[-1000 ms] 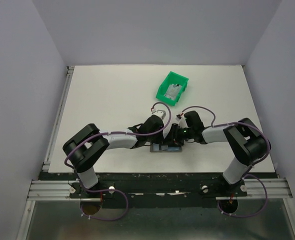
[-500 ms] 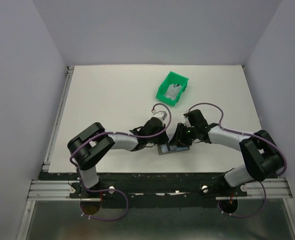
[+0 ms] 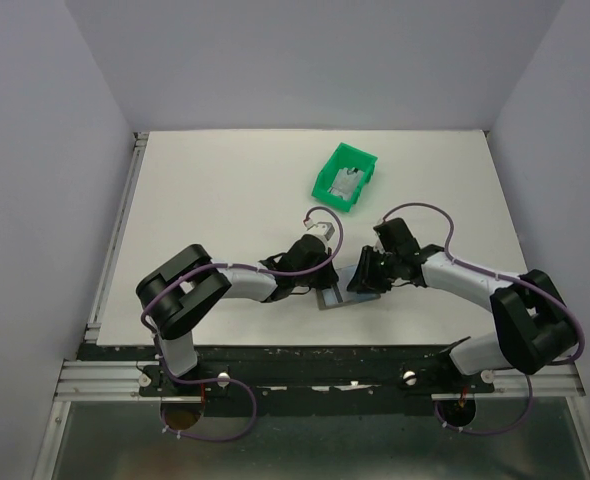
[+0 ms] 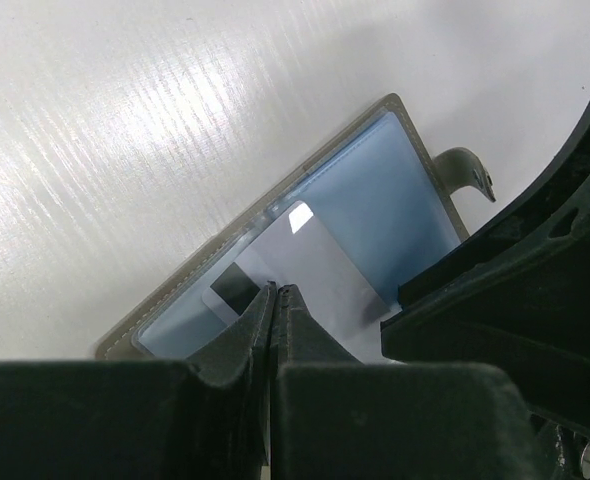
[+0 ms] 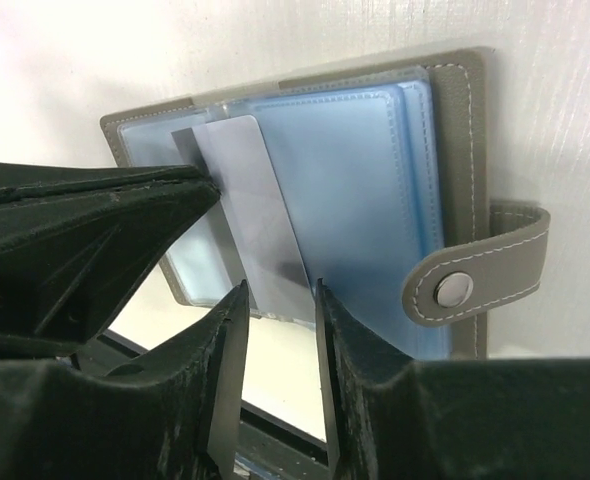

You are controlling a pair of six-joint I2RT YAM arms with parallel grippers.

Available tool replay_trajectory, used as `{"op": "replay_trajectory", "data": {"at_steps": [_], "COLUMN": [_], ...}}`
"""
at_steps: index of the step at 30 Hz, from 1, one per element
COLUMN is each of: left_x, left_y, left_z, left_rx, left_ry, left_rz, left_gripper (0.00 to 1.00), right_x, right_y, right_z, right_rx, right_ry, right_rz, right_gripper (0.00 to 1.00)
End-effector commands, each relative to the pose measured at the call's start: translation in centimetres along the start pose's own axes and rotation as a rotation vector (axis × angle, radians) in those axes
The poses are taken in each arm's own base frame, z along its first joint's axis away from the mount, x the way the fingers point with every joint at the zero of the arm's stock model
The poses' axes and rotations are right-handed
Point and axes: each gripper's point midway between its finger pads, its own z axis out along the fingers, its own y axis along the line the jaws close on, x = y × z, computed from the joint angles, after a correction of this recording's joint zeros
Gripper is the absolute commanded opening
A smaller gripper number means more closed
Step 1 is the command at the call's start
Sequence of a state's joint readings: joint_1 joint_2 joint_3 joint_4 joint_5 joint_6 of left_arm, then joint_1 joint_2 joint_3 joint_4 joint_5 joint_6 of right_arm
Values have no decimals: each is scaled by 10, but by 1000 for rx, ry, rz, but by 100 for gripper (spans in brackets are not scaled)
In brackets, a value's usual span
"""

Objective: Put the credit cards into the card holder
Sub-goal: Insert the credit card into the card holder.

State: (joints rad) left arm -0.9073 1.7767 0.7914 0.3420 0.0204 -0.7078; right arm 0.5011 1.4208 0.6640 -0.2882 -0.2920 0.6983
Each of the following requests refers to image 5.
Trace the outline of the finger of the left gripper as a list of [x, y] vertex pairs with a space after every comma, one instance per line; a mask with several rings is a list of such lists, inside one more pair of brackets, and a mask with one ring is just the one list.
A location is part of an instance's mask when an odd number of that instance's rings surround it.
[[0, 163], [0, 358], [67, 356], [103, 333], [219, 198], [190, 166]]

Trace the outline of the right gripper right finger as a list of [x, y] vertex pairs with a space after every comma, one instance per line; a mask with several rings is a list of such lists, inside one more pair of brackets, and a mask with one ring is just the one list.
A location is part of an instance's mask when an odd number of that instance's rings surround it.
[[590, 479], [590, 358], [415, 360], [315, 292], [334, 479]]

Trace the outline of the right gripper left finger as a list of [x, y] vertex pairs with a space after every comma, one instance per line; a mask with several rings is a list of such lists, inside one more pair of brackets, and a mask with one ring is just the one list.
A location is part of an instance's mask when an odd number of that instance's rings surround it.
[[244, 379], [249, 289], [103, 376], [0, 360], [0, 479], [229, 479], [233, 419], [216, 436], [219, 375]]

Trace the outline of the silver magnetic stripe card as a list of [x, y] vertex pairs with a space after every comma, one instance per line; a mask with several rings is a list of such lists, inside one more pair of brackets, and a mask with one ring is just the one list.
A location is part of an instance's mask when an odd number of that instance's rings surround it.
[[172, 138], [181, 158], [221, 193], [168, 254], [186, 301], [210, 306], [246, 281], [259, 315], [311, 320], [309, 281], [257, 120], [214, 121]]

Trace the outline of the grey card holder wallet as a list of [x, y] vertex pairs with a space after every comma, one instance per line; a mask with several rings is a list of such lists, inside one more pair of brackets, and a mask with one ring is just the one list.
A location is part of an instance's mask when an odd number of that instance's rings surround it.
[[175, 131], [260, 127], [312, 299], [328, 286], [419, 359], [483, 359], [487, 314], [535, 292], [549, 213], [487, 189], [487, 50], [358, 58], [104, 116], [121, 167], [189, 165]]

